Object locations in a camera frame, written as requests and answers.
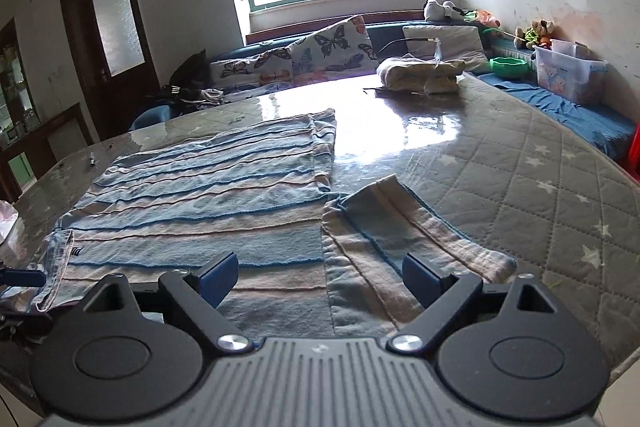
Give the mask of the clear plastic storage box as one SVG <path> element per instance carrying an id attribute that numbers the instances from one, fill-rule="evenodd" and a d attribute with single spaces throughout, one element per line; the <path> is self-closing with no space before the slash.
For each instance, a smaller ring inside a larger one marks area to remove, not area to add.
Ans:
<path id="1" fill-rule="evenodd" d="M 604 98 L 608 62 L 589 60 L 535 46 L 537 84 L 578 105 L 598 105 Z"/>

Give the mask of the dark wooden door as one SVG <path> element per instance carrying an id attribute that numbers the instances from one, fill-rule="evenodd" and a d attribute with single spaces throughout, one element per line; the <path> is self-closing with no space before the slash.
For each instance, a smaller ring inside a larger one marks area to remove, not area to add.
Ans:
<path id="1" fill-rule="evenodd" d="M 125 133 L 160 92 L 138 0 L 60 0 L 70 53 L 102 140 Z"/>

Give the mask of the blue chair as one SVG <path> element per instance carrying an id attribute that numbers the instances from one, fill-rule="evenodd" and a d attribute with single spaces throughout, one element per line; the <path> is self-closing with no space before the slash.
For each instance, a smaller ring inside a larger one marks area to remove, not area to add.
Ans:
<path id="1" fill-rule="evenodd" d="M 130 131 L 143 129 L 171 120 L 174 112 L 169 105 L 159 105 L 147 109 L 131 124 Z"/>

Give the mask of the blue bed sheet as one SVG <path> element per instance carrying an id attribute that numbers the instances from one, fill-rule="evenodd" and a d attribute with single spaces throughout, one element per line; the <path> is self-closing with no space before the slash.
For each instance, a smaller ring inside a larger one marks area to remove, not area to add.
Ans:
<path id="1" fill-rule="evenodd" d="M 495 74 L 479 75 L 478 78 L 539 109 L 609 158 L 620 161 L 626 157 L 636 125 L 614 109 L 604 105 L 578 105 L 526 80 L 502 79 Z"/>

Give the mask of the blue striped knit garment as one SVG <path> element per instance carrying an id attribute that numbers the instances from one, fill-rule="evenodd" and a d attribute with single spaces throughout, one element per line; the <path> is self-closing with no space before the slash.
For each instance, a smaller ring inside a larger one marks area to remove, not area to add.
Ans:
<path id="1" fill-rule="evenodd" d="M 401 280 L 407 255 L 488 283 L 515 272 L 396 176 L 335 192 L 335 138 L 325 110 L 117 158 L 43 241 L 32 309 L 113 272 L 150 283 L 233 253 L 240 276 L 220 309 L 248 335 L 388 336 L 421 310 Z"/>

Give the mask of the butterfly print pillow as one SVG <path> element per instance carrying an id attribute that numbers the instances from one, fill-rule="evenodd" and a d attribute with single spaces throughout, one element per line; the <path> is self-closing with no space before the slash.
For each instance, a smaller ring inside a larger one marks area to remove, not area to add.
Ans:
<path id="1" fill-rule="evenodd" d="M 288 50 L 295 86 L 371 75 L 380 64 L 361 15 L 314 31 Z"/>

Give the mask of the white plush toy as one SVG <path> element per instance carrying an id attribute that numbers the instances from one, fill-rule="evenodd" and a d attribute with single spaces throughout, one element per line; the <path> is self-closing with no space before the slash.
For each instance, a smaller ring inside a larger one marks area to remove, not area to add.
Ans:
<path id="1" fill-rule="evenodd" d="M 464 11 L 454 2 L 447 0 L 442 3 L 437 0 L 426 0 L 423 7 L 424 20 L 428 22 L 444 22 L 445 20 L 464 20 Z"/>

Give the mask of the black bag on sofa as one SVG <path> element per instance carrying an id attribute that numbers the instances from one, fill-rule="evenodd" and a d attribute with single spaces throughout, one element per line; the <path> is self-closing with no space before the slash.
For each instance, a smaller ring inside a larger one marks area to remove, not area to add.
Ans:
<path id="1" fill-rule="evenodd" d="M 204 90 L 212 88 L 206 49 L 202 49 L 188 57 L 175 70 L 160 93 L 169 100 L 194 103 L 201 101 Z"/>

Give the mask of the pink white plastic bag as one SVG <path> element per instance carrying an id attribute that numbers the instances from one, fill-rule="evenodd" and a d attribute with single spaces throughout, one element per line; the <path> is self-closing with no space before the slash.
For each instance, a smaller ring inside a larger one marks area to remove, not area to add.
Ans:
<path id="1" fill-rule="evenodd" d="M 0 243 L 11 234 L 18 219 L 18 212 L 9 202 L 0 200 Z"/>

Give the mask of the grey quilted star table cover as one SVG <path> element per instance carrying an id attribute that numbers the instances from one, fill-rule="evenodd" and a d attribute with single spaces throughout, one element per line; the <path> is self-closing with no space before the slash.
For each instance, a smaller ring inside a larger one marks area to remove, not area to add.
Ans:
<path id="1" fill-rule="evenodd" d="M 608 156 L 471 76 L 454 95 L 378 98 L 356 77 L 214 107 L 119 135 L 60 161 L 16 203 L 3 256 L 45 270 L 41 246 L 122 156 L 332 110 L 333 190 L 396 178 L 474 243 L 539 277 L 605 350 L 639 356 L 639 185 Z M 89 157 L 96 165 L 89 165 Z"/>

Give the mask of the yellow orange plush toy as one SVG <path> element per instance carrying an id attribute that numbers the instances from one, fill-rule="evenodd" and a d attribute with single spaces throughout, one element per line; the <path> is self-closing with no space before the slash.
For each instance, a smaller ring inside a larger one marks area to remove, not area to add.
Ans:
<path id="1" fill-rule="evenodd" d="M 551 49 L 551 37 L 555 31 L 552 20 L 533 20 L 526 29 L 515 29 L 514 46 L 517 49 Z"/>

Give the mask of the white grey cushion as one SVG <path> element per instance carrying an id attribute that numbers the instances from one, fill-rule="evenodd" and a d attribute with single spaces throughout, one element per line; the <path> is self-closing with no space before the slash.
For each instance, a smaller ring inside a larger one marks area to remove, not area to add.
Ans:
<path id="1" fill-rule="evenodd" d="M 439 57 L 443 61 L 460 60 L 465 69 L 482 75 L 491 72 L 489 60 L 476 26 L 414 25 L 402 28 L 408 53 L 421 60 L 433 60 L 439 41 Z"/>

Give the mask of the green plastic bowl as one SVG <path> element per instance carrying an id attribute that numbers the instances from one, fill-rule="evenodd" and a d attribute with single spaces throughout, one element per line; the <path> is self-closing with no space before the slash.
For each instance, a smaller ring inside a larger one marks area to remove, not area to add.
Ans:
<path id="1" fill-rule="evenodd" d="M 520 79 L 529 71 L 528 63 L 517 57 L 494 57 L 489 60 L 491 72 L 503 79 Z"/>

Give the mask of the folded yellow-white clothes in bag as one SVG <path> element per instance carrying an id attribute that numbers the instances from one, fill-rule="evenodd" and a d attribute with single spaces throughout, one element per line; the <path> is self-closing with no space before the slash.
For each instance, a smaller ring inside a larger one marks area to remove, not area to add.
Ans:
<path id="1" fill-rule="evenodd" d="M 386 58 L 376 73 L 387 90 L 432 95 L 458 93 L 458 77 L 464 70 L 465 61 L 424 61 L 406 55 Z"/>

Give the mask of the wooden glass cabinet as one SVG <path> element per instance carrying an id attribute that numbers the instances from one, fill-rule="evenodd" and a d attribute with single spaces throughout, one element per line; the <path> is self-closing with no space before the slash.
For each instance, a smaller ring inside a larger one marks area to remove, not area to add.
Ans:
<path id="1" fill-rule="evenodd" d="M 86 145 L 93 139 L 78 103 L 48 119 L 38 116 L 24 74 L 15 23 L 1 28 L 1 198 L 16 202 L 56 163 L 50 136 L 77 124 Z"/>

